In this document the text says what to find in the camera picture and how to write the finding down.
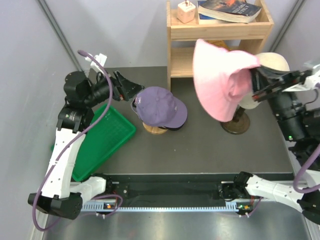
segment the green plastic bin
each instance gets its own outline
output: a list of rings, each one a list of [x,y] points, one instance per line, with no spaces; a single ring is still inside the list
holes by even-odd
[[[106,106],[103,105],[94,113],[91,123],[101,116]],[[87,132],[76,157],[72,178],[77,182],[88,178],[132,138],[136,130],[131,122],[110,106],[100,122]]]

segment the wall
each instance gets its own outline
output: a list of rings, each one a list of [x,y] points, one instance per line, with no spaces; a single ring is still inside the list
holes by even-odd
[[[320,59],[319,8],[320,1],[305,1],[276,49],[277,53],[285,57],[291,70],[300,70],[305,62]],[[303,103],[315,98],[313,91],[298,92],[297,95]],[[307,108],[313,109],[319,106],[320,99],[308,104]]]
[[[76,51],[108,55],[108,67],[167,65],[166,0],[46,0],[69,44]],[[182,0],[171,0],[176,8]],[[295,1],[265,0],[275,25],[267,51]],[[78,57],[82,67],[86,62]]]
[[[28,239],[29,193],[48,167],[64,78],[75,70],[34,0],[0,3],[0,239]]]

